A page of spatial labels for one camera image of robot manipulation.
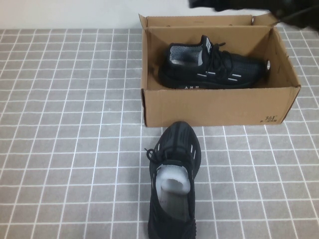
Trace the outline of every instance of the cardboard box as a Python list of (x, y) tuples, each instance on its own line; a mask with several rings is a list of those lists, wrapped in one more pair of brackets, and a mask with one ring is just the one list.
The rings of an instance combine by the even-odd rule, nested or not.
[[(142, 103), (145, 125), (192, 126), (280, 124), (300, 82), (270, 15), (143, 17)], [(207, 35), (221, 50), (270, 62), (270, 74), (253, 89), (174, 90), (162, 86), (158, 68), (170, 43), (199, 43)]]

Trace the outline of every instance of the black object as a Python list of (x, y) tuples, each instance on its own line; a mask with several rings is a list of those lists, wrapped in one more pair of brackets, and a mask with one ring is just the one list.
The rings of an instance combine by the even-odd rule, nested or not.
[(188, 0), (189, 7), (209, 7), (215, 11), (228, 9), (268, 10), (288, 25), (299, 28), (310, 27), (319, 31), (319, 0)]
[[(195, 239), (194, 178), (200, 167), (201, 150), (194, 130), (185, 122), (180, 121), (172, 124), (165, 130), (155, 148), (147, 151), (147, 157), (150, 160), (150, 175), (152, 181), (148, 224), (149, 238)], [(185, 220), (179, 219), (172, 214), (172, 212), (165, 210), (165, 208), (161, 206), (158, 196), (158, 175), (160, 175), (160, 171), (163, 170), (163, 168), (172, 167), (177, 168), (177, 170), (184, 170), (186, 180), (189, 180), (190, 184), (189, 192), (184, 195), (186, 199)], [(178, 206), (177, 203), (171, 204), (173, 208)]]
[(224, 44), (212, 45), (204, 35), (199, 44), (171, 44), (159, 68), (160, 82), (174, 89), (240, 89), (266, 76), (266, 62), (220, 51)]

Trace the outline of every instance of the tiled floor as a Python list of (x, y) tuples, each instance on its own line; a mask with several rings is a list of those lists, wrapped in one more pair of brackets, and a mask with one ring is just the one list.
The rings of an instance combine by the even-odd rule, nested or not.
[[(303, 88), (279, 126), (198, 127), (198, 239), (318, 239), (319, 38), (280, 28)], [(0, 30), (0, 239), (145, 239), (141, 30)]]

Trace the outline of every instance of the shoe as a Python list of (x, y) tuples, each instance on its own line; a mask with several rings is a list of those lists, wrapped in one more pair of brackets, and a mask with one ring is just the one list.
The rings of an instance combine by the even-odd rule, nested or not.
[(174, 123), (147, 157), (152, 181), (149, 238), (195, 239), (194, 178), (201, 150), (194, 130), (185, 122)]
[(202, 36), (196, 45), (171, 44), (159, 81), (173, 89), (242, 89), (253, 86), (266, 76), (266, 62), (220, 51), (225, 45)]

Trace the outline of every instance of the shoelace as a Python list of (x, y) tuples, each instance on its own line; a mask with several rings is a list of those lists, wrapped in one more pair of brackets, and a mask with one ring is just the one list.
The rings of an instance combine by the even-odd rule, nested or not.
[[(212, 48), (211, 48), (211, 51), (210, 51), (210, 62), (208, 64), (207, 71), (212, 69), (218, 75), (225, 74), (227, 77), (229, 77), (229, 75), (233, 71), (233, 59), (232, 59), (232, 56), (231, 56), (231, 54), (228, 51), (221, 52), (219, 50), (219, 48), (221, 46), (224, 46), (225, 44), (226, 43), (223, 42), (223, 43), (220, 43), (220, 44), (212, 45)], [(226, 64), (225, 64), (225, 59), (223, 59), (222, 53), (229, 55), (230, 69), (227, 69)]]
[[(162, 149), (161, 151), (163, 152), (161, 154), (161, 156), (159, 157), (159, 153), (158, 151), (156, 151), (155, 149), (151, 148), (151, 149), (146, 149), (146, 156), (149, 159), (150, 162), (158, 164), (161, 162), (164, 162), (167, 159), (171, 159), (173, 157), (173, 154), (171, 152), (167, 152), (168, 149), (172, 149), (174, 148), (174, 146), (170, 146), (170, 147), (166, 147), (164, 149)], [(183, 147), (179, 147), (185, 150), (185, 154), (187, 156), (187, 162), (190, 162), (191, 164), (193, 164), (193, 156)]]

